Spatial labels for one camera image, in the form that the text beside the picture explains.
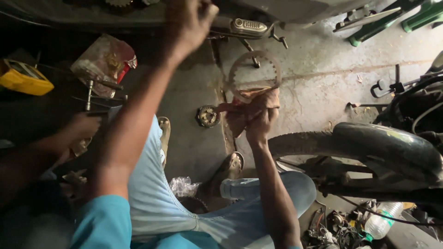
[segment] foot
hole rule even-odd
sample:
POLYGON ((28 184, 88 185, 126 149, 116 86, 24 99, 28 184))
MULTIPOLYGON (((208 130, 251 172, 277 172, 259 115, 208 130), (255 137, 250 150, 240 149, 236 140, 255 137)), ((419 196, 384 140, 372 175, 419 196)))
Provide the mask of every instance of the foot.
POLYGON ((222 184, 223 180, 235 180, 241 178, 242 169, 243 157, 239 152, 235 152, 222 163, 214 177, 209 181, 208 186, 206 186, 208 188, 208 195, 221 197, 220 185, 222 184))
POLYGON ((165 152, 165 160, 163 161, 163 169, 166 166, 166 155, 167 155, 167 144, 169 142, 169 136, 171 135, 171 122, 167 117, 159 117, 159 127, 162 129, 163 134, 160 137, 160 142, 162 144, 162 150, 165 152))

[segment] mudguard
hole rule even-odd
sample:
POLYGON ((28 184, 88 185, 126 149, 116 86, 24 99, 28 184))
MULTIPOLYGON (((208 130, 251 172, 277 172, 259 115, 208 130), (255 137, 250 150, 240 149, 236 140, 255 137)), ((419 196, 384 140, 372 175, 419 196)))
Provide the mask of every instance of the mudguard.
POLYGON ((443 158, 427 140, 381 125, 339 123, 334 140, 343 151, 365 160, 377 160, 383 167, 407 179, 437 187, 443 182, 443 158))

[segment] rag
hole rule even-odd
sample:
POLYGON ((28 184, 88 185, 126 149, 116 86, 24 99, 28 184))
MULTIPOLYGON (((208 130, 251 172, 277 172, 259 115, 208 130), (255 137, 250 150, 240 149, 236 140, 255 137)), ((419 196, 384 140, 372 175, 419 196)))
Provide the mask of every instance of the rag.
POLYGON ((243 103, 234 97, 232 103, 221 103, 216 109, 218 113, 227 112, 226 122, 234 138, 238 138, 249 122, 261 112, 280 107, 279 88, 260 87, 238 92, 241 96, 252 99, 251 103, 243 103))

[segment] jeans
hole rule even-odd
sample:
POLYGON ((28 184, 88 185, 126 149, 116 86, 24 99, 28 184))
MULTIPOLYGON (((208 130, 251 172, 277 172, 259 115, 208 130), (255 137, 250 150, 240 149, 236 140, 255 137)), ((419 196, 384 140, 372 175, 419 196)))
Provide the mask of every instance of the jeans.
MULTIPOLYGON (((225 249, 273 248, 264 224, 258 179, 224 180, 221 196, 240 201, 215 212, 193 214, 169 188, 162 169, 161 135, 154 116, 128 184, 132 241, 147 242, 158 234, 192 230, 210 234, 225 249)), ((315 200, 314 182, 295 171, 280 176, 300 217, 315 200)))

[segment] gear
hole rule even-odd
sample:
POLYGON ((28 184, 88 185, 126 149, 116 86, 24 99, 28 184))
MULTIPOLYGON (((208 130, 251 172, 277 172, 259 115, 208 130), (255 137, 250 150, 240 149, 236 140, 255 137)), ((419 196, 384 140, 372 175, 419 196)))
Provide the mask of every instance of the gear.
POLYGON ((216 106, 204 105, 197 110, 195 117, 198 124, 203 127, 212 128, 220 123, 220 113, 215 112, 216 106))
POLYGON ((278 61, 274 58, 274 56, 266 51, 251 51, 251 52, 247 52, 245 54, 243 54, 242 56, 240 56, 232 65, 231 70, 229 71, 229 80, 228 83, 226 84, 227 89, 229 89, 232 94, 241 102, 249 104, 251 103, 252 99, 248 99, 245 98, 244 96, 242 96, 238 90, 235 87, 235 72, 238 70, 238 68, 244 64, 244 61, 250 58, 256 58, 256 57, 261 57, 264 59, 269 60, 269 63, 272 64, 272 67, 274 69, 274 73, 276 74, 275 76, 275 82, 274 82, 274 86, 269 88, 268 90, 272 90, 275 88, 278 88, 281 84, 281 68, 280 68, 280 64, 278 63, 278 61))
POLYGON ((114 7, 125 7, 132 3, 133 0, 105 0, 105 2, 114 7))

